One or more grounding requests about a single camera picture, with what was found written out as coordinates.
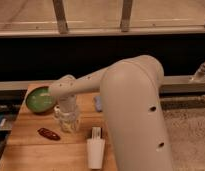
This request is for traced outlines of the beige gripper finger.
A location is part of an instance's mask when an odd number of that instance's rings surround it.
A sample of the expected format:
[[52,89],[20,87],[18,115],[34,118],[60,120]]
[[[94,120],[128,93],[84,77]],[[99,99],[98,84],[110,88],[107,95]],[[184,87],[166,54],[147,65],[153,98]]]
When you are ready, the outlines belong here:
[[80,114],[74,112],[72,116],[71,128],[73,131],[77,131],[79,129],[79,126],[80,126]]
[[54,117],[56,119],[56,121],[58,122],[59,126],[61,127],[62,130],[64,130],[64,122],[61,118],[61,115],[59,112],[55,112]]

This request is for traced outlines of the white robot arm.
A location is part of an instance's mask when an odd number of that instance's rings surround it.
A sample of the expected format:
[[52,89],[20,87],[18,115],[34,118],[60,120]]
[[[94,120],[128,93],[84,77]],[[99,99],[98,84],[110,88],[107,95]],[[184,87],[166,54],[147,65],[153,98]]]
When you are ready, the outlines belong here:
[[161,63],[141,55],[78,79],[66,75],[49,92],[63,112],[69,96],[100,93],[118,171],[174,171],[159,99],[163,78]]

